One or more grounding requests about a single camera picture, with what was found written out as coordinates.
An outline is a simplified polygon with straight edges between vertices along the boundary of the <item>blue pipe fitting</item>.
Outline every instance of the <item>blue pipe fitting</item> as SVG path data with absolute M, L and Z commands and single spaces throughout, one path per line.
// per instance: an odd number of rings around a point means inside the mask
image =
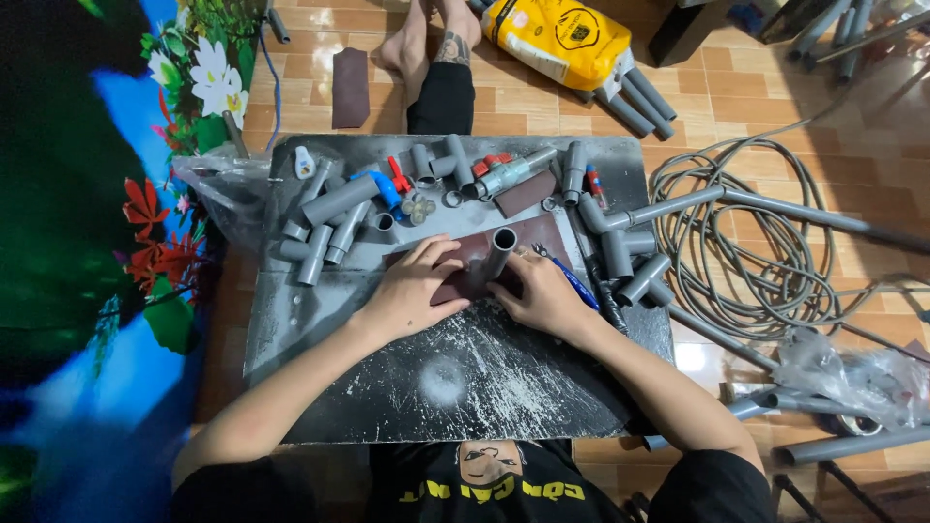
M 378 190 L 380 191 L 381 200 L 384 201 L 384 205 L 387 206 L 391 216 L 397 221 L 403 220 L 404 212 L 401 210 L 401 202 L 404 201 L 404 199 L 397 192 L 397 187 L 394 186 L 394 182 L 376 170 L 367 170 L 363 173 L 350 176 L 349 180 L 354 180 L 365 174 L 371 176 L 371 179 L 375 181 L 375 185 L 378 186 Z

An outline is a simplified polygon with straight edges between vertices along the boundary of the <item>tattoo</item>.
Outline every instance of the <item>tattoo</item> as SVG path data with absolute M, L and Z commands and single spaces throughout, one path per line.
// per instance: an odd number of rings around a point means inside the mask
M 462 37 L 451 31 L 446 31 L 443 43 L 439 46 L 439 52 L 436 53 L 436 60 L 433 61 L 448 61 L 450 63 L 469 65 L 471 57 L 472 51 L 469 49 L 468 44 L 462 40 Z

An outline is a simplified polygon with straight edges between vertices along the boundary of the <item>black shorts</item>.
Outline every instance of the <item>black shorts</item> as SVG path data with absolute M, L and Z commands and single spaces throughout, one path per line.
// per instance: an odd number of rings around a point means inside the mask
M 407 134 L 472 134 L 474 85 L 467 65 L 435 61 L 407 108 Z

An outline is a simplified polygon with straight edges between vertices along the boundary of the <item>black t-shirt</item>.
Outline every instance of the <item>black t-shirt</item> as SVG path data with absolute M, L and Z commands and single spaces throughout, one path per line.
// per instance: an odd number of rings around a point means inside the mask
M 466 441 L 371 447 L 367 521 L 623 521 L 548 442 Z M 317 521 L 297 467 L 271 458 L 208 466 L 171 500 L 173 521 Z M 721 450 L 688 452 L 649 508 L 650 523 L 774 522 L 765 477 Z

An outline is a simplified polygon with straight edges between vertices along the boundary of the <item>sandpaper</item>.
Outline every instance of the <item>sandpaper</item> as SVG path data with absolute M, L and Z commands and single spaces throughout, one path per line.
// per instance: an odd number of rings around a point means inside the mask
M 333 55 L 333 128 L 361 127 L 370 114 L 368 53 L 346 47 Z
M 559 227 L 555 223 L 555 217 L 551 214 L 518 221 L 507 226 L 517 234 L 518 247 L 522 246 L 527 250 L 532 250 L 534 243 L 540 243 L 553 257 L 558 258 L 559 262 L 571 269 L 568 254 L 565 252 L 565 244 L 559 234 Z M 498 227 L 495 227 L 474 235 L 453 238 L 461 243 L 461 248 L 440 256 L 436 264 L 450 259 L 464 260 L 469 263 L 469 270 L 458 271 L 448 277 L 443 282 L 443 285 L 436 290 L 436 293 L 432 295 L 430 305 L 448 302 L 456 298 L 468 298 L 474 301 L 490 295 L 480 274 L 482 260 L 487 257 L 487 253 L 490 251 L 491 237 L 497 229 Z M 384 257 L 384 264 L 390 267 L 403 258 L 406 253 L 407 251 L 391 253 Z M 501 273 L 497 281 L 514 296 L 523 295 L 520 278 L 509 267 L 504 268 L 504 272 Z
M 534 205 L 539 205 L 543 198 L 551 196 L 554 191 L 555 177 L 548 170 L 544 170 L 496 196 L 494 203 L 498 204 L 504 218 L 510 218 Z

